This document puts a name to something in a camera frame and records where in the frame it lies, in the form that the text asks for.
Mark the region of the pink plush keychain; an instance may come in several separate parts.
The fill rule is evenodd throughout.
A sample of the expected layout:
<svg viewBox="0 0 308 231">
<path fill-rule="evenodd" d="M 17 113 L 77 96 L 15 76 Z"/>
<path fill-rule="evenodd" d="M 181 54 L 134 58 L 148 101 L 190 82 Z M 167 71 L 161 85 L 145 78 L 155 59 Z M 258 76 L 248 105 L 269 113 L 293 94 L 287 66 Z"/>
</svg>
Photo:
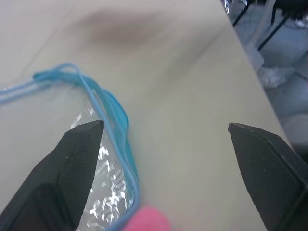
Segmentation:
<svg viewBox="0 0 308 231">
<path fill-rule="evenodd" d="M 167 217 L 152 206 L 140 208 L 122 231 L 172 231 Z"/>
</svg>

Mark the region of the black metal frame legs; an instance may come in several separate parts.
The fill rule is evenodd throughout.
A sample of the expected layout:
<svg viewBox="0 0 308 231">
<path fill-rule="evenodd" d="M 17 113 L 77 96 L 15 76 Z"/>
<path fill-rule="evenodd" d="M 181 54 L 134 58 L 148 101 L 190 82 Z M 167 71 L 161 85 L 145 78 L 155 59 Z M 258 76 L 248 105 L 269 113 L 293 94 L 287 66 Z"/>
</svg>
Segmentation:
<svg viewBox="0 0 308 231">
<path fill-rule="evenodd" d="M 265 2 L 265 11 L 259 20 L 259 23 L 254 31 L 254 34 L 251 38 L 251 42 L 256 44 L 261 30 L 263 29 L 265 22 L 271 13 L 271 22 L 270 26 L 272 26 L 275 22 L 276 10 L 281 8 L 286 11 L 284 18 L 280 21 L 280 23 L 272 30 L 272 32 L 262 41 L 262 43 L 258 46 L 257 50 L 261 51 L 263 47 L 271 40 L 271 38 L 278 32 L 278 30 L 286 23 L 286 21 L 294 17 L 296 18 L 302 12 L 308 10 L 308 0 L 266 0 Z"/>
</svg>

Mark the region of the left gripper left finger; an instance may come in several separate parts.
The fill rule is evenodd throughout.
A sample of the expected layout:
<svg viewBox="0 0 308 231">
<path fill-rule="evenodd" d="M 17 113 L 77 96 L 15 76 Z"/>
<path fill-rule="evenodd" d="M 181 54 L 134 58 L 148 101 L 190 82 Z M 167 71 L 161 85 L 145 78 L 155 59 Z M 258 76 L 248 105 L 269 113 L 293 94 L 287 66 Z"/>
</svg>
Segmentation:
<svg viewBox="0 0 308 231">
<path fill-rule="evenodd" d="M 104 122 L 67 131 L 0 213 L 0 231 L 76 231 L 92 183 Z"/>
</svg>

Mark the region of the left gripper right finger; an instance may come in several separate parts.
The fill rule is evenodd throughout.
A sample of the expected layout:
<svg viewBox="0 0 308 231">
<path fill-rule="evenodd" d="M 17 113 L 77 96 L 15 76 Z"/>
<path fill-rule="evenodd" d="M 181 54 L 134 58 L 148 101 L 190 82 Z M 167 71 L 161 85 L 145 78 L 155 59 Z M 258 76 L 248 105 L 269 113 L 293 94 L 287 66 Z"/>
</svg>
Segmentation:
<svg viewBox="0 0 308 231">
<path fill-rule="evenodd" d="M 278 135 L 230 123 L 246 189 L 268 231 L 308 231 L 308 163 Z"/>
</svg>

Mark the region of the clear pouch with orange contents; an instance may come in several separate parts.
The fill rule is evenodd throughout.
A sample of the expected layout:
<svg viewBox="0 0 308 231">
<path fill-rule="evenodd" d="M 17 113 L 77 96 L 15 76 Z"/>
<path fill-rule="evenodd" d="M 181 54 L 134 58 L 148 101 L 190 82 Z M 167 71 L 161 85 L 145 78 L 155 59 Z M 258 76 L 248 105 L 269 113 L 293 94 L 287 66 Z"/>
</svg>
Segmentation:
<svg viewBox="0 0 308 231">
<path fill-rule="evenodd" d="M 128 117 L 110 92 L 71 63 L 0 87 L 0 213 L 67 131 L 96 120 L 104 122 L 104 130 L 76 231 L 120 231 L 140 198 Z"/>
</svg>

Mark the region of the crumpled clear plastic wrap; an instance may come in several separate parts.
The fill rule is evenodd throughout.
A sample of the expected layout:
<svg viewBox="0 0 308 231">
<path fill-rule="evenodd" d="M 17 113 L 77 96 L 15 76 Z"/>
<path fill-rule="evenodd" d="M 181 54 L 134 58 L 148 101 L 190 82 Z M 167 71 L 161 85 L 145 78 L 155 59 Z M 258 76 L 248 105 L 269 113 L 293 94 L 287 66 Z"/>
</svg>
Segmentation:
<svg viewBox="0 0 308 231">
<path fill-rule="evenodd" d="M 292 67 L 262 67 L 257 73 L 259 82 L 266 89 L 278 87 L 294 74 L 295 70 Z"/>
</svg>

